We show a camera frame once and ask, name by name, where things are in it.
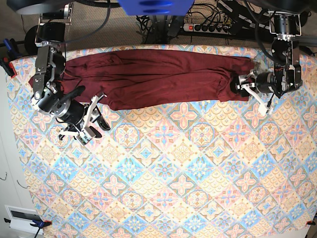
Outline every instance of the power strip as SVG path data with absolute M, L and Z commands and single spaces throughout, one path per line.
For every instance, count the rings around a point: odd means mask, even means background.
M 218 34 L 228 34 L 229 28 L 227 26 L 208 26 L 201 24 L 191 24 L 185 23 L 183 26 L 184 31 L 187 32 L 203 32 L 203 33 L 218 33 Z

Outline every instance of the white wall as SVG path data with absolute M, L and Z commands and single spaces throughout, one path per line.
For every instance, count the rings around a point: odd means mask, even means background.
M 4 205 L 34 209 L 31 196 L 27 189 L 22 171 L 19 154 L 17 151 L 13 127 L 11 122 L 8 97 L 6 92 L 5 71 L 0 67 L 0 238 L 16 238 L 18 236 L 31 238 L 34 234 L 18 232 L 10 229 L 9 223 L 4 218 L 9 218 Z

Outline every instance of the folded cloth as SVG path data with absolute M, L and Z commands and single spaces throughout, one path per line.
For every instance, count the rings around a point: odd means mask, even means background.
M 248 74 L 249 58 L 172 50 L 127 50 L 84 56 L 66 63 L 65 93 L 80 81 L 79 102 L 100 102 L 112 110 L 139 109 L 165 103 L 202 100 L 247 101 L 230 90 L 234 77 Z

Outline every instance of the dark red fabric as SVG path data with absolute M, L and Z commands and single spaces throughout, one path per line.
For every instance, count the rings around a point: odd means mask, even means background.
M 247 101 L 230 90 L 235 75 L 248 74 L 249 58 L 172 50 L 127 50 L 84 56 L 66 63 L 69 75 L 85 85 L 79 102 L 90 102 L 103 90 L 101 103 L 112 110 L 138 109 L 165 103 L 201 100 Z M 69 92 L 78 77 L 65 75 Z

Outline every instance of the patterned tablecloth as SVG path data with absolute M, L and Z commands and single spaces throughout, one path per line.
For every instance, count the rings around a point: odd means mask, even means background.
M 261 56 L 172 45 L 82 50 L 67 59 L 144 48 Z M 255 100 L 117 112 L 102 105 L 111 131 L 83 147 L 59 141 L 62 125 L 33 110 L 35 58 L 16 60 L 8 100 L 32 201 L 53 222 L 46 237 L 253 238 L 302 229 L 317 210 L 316 62 L 301 56 L 304 86 L 275 99 L 271 117 Z

